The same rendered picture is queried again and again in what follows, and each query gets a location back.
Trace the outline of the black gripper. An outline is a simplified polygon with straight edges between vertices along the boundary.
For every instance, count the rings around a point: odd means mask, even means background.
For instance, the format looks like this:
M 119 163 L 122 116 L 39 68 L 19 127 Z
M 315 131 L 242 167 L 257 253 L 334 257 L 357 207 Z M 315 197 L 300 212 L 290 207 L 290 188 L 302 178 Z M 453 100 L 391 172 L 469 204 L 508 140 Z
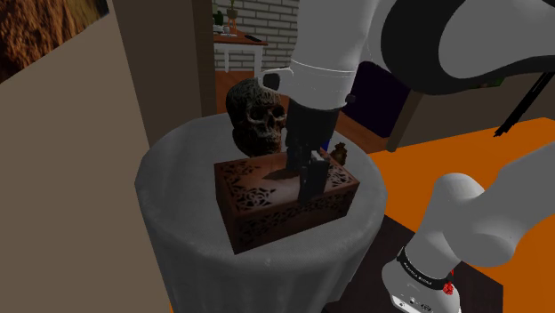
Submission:
M 286 116 L 286 169 L 299 171 L 298 202 L 301 205 L 324 193 L 330 162 L 322 156 L 320 150 L 327 149 L 340 111 L 339 108 L 308 108 L 294 99 L 289 100 Z

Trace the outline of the small brown figure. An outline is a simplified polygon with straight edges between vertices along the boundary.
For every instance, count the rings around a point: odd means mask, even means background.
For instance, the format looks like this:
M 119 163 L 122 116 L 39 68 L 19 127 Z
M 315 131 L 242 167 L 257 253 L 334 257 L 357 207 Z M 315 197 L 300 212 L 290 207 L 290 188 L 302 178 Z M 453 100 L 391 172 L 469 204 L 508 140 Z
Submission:
M 339 142 L 334 145 L 334 150 L 330 153 L 332 157 L 339 165 L 345 166 L 347 158 L 347 149 L 345 148 L 344 142 Z

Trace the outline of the carved brown wooden box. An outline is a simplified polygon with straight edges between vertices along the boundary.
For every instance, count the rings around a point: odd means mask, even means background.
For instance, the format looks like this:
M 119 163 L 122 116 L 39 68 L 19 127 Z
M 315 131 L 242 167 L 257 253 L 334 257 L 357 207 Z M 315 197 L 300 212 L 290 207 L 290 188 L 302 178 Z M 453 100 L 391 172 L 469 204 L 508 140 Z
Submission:
M 330 160 L 324 193 L 297 201 L 300 176 L 286 170 L 286 153 L 213 166 L 217 203 L 235 254 L 340 219 L 359 181 Z

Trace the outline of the dark ornate skull figure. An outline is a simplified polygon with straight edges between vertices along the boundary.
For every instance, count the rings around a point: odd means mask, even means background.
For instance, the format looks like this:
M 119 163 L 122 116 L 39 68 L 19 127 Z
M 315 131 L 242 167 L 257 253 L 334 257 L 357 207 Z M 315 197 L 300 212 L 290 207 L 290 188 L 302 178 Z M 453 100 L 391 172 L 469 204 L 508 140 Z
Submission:
M 277 92 L 260 87 L 256 77 L 247 78 L 229 89 L 225 104 L 233 141 L 244 154 L 260 157 L 281 151 L 286 109 Z

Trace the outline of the dark robot stand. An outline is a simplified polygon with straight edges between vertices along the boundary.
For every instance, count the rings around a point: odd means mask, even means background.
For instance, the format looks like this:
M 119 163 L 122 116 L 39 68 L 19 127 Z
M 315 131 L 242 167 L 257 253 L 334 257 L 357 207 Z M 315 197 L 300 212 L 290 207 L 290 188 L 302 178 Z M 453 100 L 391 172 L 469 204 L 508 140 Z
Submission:
M 383 218 L 382 226 L 340 300 L 322 313 L 402 313 L 395 309 L 382 282 L 382 267 L 397 255 L 414 232 Z M 503 286 L 462 262 L 454 269 L 454 286 L 461 296 L 462 313 L 503 313 Z

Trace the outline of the round table with grey cloth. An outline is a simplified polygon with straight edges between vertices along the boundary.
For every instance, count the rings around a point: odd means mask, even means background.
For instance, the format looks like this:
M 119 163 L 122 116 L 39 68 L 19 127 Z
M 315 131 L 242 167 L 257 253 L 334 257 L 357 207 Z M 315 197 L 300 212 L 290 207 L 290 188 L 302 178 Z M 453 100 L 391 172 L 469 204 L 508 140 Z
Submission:
M 359 181 L 346 216 L 234 254 L 216 201 L 215 164 L 241 157 L 225 114 L 172 130 L 143 157 L 135 188 L 174 313 L 321 313 L 342 297 L 382 224 L 387 190 L 348 143 Z

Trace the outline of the white table with orange top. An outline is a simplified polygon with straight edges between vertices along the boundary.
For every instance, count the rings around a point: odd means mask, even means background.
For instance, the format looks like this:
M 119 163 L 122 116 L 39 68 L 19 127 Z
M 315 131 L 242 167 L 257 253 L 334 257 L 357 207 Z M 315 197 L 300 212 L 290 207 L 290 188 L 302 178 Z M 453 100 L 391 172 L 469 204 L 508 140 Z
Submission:
M 230 70 L 230 51 L 253 52 L 253 72 L 255 76 L 258 76 L 261 72 L 263 48 L 268 43 L 237 29 L 235 1 L 229 0 L 229 8 L 226 11 L 228 23 L 220 26 L 221 32 L 214 31 L 213 46 L 215 50 L 222 50 L 224 53 L 226 73 Z

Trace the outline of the black tripod stand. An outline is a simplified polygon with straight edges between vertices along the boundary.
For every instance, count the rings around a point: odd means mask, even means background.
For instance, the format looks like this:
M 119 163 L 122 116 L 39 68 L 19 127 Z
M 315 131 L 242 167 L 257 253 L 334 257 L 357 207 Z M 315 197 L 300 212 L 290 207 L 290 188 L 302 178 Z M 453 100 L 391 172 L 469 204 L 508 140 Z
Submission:
M 546 85 L 555 76 L 555 72 L 544 72 L 535 81 L 533 86 L 528 90 L 523 99 L 519 102 L 517 107 L 510 113 L 507 119 L 495 130 L 495 137 L 502 136 L 507 133 L 512 126 L 514 126 L 520 118 L 531 107 L 537 97 L 541 94 Z

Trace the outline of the brown wall picture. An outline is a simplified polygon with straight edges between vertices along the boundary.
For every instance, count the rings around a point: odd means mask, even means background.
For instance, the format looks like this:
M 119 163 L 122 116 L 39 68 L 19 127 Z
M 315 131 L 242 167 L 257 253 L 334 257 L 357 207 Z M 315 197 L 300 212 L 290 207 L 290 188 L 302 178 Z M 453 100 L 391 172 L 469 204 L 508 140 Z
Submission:
M 107 0 L 0 0 L 0 84 L 107 14 Z

